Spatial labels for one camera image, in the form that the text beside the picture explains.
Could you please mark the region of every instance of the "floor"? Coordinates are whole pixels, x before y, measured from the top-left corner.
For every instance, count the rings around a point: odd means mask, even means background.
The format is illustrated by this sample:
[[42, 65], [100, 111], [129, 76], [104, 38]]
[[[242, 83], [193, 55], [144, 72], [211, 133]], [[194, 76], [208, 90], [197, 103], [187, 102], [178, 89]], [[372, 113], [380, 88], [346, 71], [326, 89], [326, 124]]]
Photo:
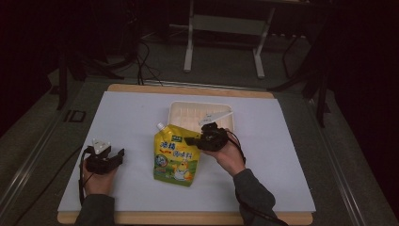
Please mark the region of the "floor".
[[[168, 42], [153, 34], [144, 36], [142, 40], [149, 47], [141, 44], [139, 48], [141, 57], [148, 54], [142, 68], [144, 84], [265, 91], [287, 81], [280, 58], [289, 40], [277, 36], [267, 39], [262, 52], [266, 78], [259, 80], [250, 48], [217, 47], [223, 43], [213, 42], [214, 37], [196, 34], [192, 71], [184, 73], [184, 27], [173, 27]], [[293, 47], [287, 56], [290, 73], [309, 48], [303, 39]], [[60, 225], [56, 210], [77, 159], [74, 152], [86, 138], [103, 92], [110, 84], [121, 82], [91, 69], [88, 72], [85, 82], [69, 77], [69, 99], [61, 110], [56, 110], [58, 97], [46, 93], [0, 139], [1, 225]], [[137, 65], [115, 73], [125, 77], [123, 83], [134, 84]], [[49, 77], [56, 85], [57, 72]], [[303, 85], [274, 94], [316, 205], [312, 225], [398, 225], [334, 101], [334, 93], [328, 93], [326, 128], [321, 128], [314, 117], [317, 97], [302, 98]], [[82, 122], [67, 122], [68, 110], [87, 115]]]

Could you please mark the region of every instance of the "gray sleeve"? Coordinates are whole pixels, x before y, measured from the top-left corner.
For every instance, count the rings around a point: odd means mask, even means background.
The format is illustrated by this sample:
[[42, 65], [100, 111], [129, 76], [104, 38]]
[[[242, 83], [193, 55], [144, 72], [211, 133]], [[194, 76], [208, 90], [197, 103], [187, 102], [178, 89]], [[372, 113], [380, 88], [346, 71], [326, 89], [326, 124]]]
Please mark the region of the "gray sleeve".
[[106, 195], [88, 195], [74, 225], [115, 225], [115, 199]]
[[[245, 203], [252, 209], [265, 213], [268, 216], [276, 218], [276, 214], [273, 211], [273, 206], [276, 200], [272, 193], [270, 193], [253, 175], [252, 170], [244, 169], [233, 177], [235, 192], [237, 199]], [[278, 225], [270, 220], [259, 217], [253, 212], [247, 210], [243, 204], [240, 205], [240, 213], [243, 217], [244, 224], [255, 226], [255, 225]]]

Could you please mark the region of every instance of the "yellow pouch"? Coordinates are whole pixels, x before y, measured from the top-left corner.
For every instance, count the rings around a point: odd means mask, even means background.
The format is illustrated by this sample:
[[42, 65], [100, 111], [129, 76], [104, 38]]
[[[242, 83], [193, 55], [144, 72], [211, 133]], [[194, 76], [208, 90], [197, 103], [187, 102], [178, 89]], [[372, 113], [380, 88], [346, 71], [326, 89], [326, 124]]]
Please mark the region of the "yellow pouch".
[[197, 146], [188, 146], [185, 137], [200, 137], [200, 133], [162, 123], [154, 136], [153, 178], [180, 186], [191, 186], [200, 161]]

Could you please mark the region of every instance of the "white tray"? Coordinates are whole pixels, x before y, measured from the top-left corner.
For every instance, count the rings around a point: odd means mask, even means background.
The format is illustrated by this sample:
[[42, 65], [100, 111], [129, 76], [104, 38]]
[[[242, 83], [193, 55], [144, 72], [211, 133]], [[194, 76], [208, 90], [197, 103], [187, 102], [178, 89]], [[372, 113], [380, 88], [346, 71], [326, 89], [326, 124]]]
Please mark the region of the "white tray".
[[[231, 111], [229, 105], [196, 102], [173, 102], [169, 110], [169, 124], [180, 126], [195, 132], [201, 132], [199, 122], [209, 113]], [[218, 128], [234, 131], [232, 114], [216, 121]]]

